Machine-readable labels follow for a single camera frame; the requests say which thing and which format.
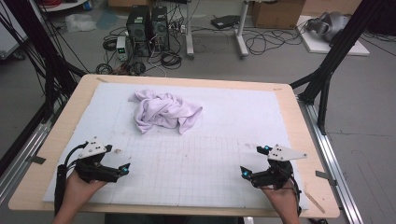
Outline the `white grid foam mat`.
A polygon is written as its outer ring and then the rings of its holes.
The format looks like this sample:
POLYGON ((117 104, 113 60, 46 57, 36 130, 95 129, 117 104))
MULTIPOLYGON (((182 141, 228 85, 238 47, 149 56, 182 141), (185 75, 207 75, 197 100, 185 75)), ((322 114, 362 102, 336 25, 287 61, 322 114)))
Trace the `white grid foam mat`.
POLYGON ((241 176, 268 167, 258 146, 290 143, 276 95, 272 91, 151 85, 198 104, 202 112, 184 133, 154 126, 141 133, 134 123, 132 96, 143 84, 100 84, 61 160, 78 157, 78 145, 97 139, 110 145, 102 163, 130 172, 93 197, 95 203, 268 209, 260 189, 241 176))

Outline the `white bench power supply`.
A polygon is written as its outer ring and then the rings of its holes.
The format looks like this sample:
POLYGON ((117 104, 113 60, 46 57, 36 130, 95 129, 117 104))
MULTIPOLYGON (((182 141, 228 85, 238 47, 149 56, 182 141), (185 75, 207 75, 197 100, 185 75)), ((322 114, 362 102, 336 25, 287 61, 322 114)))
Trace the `white bench power supply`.
POLYGON ((118 57, 122 62, 125 62, 128 59, 128 52, 126 48, 126 37, 119 36, 117 38, 116 51, 118 53, 118 57))

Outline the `lilac printed towel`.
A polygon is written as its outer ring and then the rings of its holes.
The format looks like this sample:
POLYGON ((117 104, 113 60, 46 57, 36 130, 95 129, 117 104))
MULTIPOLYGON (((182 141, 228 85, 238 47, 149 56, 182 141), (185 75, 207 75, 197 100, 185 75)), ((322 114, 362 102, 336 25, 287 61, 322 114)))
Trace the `lilac printed towel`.
POLYGON ((128 101, 137 103, 134 123, 141 133, 146 133, 153 126, 160 126, 167 129, 178 128, 178 132, 183 134, 193 127, 203 111, 201 105, 169 92, 135 91, 128 101))

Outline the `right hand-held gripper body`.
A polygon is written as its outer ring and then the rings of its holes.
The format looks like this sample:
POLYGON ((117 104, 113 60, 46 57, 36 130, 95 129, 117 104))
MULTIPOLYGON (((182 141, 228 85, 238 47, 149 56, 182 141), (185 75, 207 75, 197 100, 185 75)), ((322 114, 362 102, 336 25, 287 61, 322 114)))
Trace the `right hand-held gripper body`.
POLYGON ((307 158, 306 153, 289 147, 275 145, 271 148, 273 150, 265 155, 269 164, 268 169, 252 174, 250 182, 255 188, 266 186, 282 188, 293 175, 291 161, 307 158))

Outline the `flat black device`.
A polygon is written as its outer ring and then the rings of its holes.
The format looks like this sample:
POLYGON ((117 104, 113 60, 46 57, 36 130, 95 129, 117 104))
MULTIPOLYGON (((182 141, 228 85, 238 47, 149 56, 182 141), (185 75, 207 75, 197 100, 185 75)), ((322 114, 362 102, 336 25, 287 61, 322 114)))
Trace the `flat black device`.
POLYGON ((227 27, 233 27, 238 24, 240 21, 240 17, 236 15, 227 15, 215 18, 211 21, 211 24, 217 29, 224 29, 227 27))

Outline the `grey metal table bracket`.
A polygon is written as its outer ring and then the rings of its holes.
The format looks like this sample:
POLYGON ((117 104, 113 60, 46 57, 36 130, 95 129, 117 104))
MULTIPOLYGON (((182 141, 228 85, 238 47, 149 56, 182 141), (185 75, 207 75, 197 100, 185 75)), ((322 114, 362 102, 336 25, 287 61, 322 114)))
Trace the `grey metal table bracket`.
POLYGON ((321 171, 316 171, 316 176, 320 177, 320 178, 323 178, 323 179, 326 179, 329 182, 330 186, 336 186, 337 185, 337 180, 332 178, 332 176, 330 174, 328 174, 328 173, 324 173, 324 172, 321 172, 321 171))

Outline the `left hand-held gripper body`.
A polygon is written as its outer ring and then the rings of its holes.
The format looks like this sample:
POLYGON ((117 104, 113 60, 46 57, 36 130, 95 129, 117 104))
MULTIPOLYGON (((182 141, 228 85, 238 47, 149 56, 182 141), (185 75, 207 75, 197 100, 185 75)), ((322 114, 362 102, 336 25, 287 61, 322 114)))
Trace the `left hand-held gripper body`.
POLYGON ((105 145, 93 137, 78 153, 75 166, 78 176, 87 183, 92 180, 116 182, 120 178, 119 169, 104 166, 101 161, 105 155, 105 145))

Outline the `black metal frame stand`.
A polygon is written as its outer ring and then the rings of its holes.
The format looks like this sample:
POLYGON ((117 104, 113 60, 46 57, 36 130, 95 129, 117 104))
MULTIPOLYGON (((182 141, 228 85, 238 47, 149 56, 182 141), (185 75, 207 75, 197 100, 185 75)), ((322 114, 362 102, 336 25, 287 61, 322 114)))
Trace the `black metal frame stand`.
POLYGON ((10 19, 0 13, 0 23, 28 56, 36 74, 45 79, 43 120, 48 120, 54 114, 56 101, 62 96, 65 99, 71 97, 78 84, 76 77, 83 77, 88 72, 68 62, 61 53, 61 48, 54 46, 29 0, 0 0, 0 6, 8 8, 35 49, 35 52, 32 52, 32 49, 21 40, 21 35, 11 24, 10 19))
POLYGON ((290 84, 293 89, 306 84, 304 91, 298 94, 298 99, 306 105, 313 105, 320 95, 317 125, 322 134, 326 134, 325 119, 332 75, 386 1, 361 0, 320 66, 313 73, 290 84))

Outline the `white floor board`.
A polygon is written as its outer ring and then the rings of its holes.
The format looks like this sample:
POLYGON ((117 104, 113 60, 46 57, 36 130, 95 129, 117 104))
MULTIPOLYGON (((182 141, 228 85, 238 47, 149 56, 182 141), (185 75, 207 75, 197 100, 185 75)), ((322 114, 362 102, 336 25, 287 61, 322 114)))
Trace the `white floor board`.
MULTIPOLYGON (((296 25, 296 30, 300 33, 304 45, 310 53, 327 54, 331 47, 322 37, 314 31, 306 31, 305 25, 311 19, 311 16, 301 16, 296 25)), ((369 50, 357 41, 347 54, 348 56, 369 56, 369 50)))

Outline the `slim black computer tower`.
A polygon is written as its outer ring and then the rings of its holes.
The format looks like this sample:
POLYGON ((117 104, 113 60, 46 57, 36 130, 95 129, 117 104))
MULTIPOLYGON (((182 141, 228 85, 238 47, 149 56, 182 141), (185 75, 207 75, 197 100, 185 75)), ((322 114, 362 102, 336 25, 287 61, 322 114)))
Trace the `slim black computer tower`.
POLYGON ((167 7, 156 6, 151 10, 154 48, 156 51, 168 51, 169 32, 167 20, 167 7))

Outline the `person's right hand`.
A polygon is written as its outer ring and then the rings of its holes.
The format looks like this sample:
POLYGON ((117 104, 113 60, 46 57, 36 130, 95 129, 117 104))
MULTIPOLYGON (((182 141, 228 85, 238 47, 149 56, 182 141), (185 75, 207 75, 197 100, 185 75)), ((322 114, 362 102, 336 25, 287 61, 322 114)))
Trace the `person's right hand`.
POLYGON ((297 217, 297 198, 292 183, 287 182, 281 189, 263 187, 262 192, 281 217, 297 217))

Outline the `person's left hand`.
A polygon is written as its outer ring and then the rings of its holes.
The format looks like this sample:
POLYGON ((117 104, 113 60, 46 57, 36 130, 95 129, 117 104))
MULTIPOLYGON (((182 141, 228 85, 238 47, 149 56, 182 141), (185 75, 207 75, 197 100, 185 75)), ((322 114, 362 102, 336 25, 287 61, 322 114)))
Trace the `person's left hand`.
POLYGON ((87 183, 82 180, 76 172, 73 172, 66 180, 62 208, 79 210, 91 199, 96 191, 105 185, 106 182, 97 180, 87 183))

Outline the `aluminium rail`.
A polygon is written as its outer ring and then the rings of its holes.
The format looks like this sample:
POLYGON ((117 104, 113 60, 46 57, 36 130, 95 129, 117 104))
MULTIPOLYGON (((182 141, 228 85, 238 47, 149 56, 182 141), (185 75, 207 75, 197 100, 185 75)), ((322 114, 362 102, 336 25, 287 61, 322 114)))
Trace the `aluminium rail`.
POLYGON ((27 172, 32 156, 37 156, 38 151, 46 140, 51 130, 50 124, 39 123, 21 143, 20 151, 10 162, 7 169, 0 176, 0 205, 3 205, 15 191, 23 176, 27 172))
POLYGON ((301 101, 298 102, 298 105, 303 112, 308 128, 313 133, 313 139, 317 144, 319 157, 324 162, 326 178, 330 186, 335 190, 335 198, 339 210, 342 212, 348 224, 364 224, 361 213, 354 201, 343 171, 334 154, 330 138, 327 134, 323 134, 317 125, 317 110, 313 105, 307 105, 301 101))

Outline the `large black computer tower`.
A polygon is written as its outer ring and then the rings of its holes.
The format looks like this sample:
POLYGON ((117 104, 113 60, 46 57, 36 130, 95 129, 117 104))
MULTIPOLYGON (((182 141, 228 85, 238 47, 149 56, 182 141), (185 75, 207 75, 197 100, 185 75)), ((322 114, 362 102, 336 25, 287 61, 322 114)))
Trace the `large black computer tower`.
POLYGON ((137 56, 146 57, 149 55, 149 26, 149 7, 133 5, 126 22, 126 27, 132 43, 133 52, 137 56))

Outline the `brown cardboard box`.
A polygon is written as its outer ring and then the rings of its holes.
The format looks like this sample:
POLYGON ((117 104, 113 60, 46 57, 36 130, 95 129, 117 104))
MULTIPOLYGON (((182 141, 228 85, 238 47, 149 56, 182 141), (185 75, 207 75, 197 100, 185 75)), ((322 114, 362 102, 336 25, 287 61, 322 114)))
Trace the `brown cardboard box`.
POLYGON ((305 0, 255 2, 251 18, 256 28, 294 29, 303 11, 305 0))

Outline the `white desk leg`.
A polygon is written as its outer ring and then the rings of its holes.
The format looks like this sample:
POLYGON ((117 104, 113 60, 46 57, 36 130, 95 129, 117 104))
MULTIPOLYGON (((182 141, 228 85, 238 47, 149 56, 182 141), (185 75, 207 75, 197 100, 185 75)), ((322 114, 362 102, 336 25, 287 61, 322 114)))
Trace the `white desk leg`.
POLYGON ((248 49, 247 49, 247 46, 246 46, 246 43, 245 43, 245 40, 243 37, 243 31, 244 31, 244 27, 245 27, 245 21, 246 21, 247 14, 248 14, 248 0, 243 0, 239 25, 238 25, 238 28, 234 31, 235 38, 236 38, 238 47, 240 49, 241 58, 245 58, 248 56, 248 49))
POLYGON ((187 57, 190 60, 194 59, 194 48, 192 41, 192 31, 191 31, 191 0, 186 0, 186 51, 187 57))

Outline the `clear plastic bag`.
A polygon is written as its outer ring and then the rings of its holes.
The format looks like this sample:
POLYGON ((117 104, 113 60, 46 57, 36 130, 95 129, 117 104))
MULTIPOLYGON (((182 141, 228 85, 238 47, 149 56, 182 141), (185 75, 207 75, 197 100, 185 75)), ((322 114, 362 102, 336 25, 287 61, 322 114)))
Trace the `clear plastic bag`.
POLYGON ((65 24, 69 33, 89 32, 96 28, 90 15, 72 14, 65 17, 65 24))

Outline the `grey headset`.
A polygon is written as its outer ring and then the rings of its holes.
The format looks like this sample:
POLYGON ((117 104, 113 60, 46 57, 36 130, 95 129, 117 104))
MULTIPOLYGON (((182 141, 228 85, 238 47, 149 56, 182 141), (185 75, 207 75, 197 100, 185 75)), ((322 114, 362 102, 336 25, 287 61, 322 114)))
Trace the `grey headset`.
POLYGON ((318 18, 310 19, 305 26, 305 30, 308 32, 314 31, 326 42, 331 43, 337 34, 347 26, 348 22, 349 18, 338 11, 324 12, 318 18))

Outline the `thin wooden stick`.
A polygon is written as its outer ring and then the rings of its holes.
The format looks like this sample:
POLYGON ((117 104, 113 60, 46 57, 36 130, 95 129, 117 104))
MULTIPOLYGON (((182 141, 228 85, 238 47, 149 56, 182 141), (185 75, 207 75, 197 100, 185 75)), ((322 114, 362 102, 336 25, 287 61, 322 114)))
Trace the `thin wooden stick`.
POLYGON ((318 203, 318 201, 307 191, 304 192, 307 199, 322 213, 325 214, 325 209, 318 203))

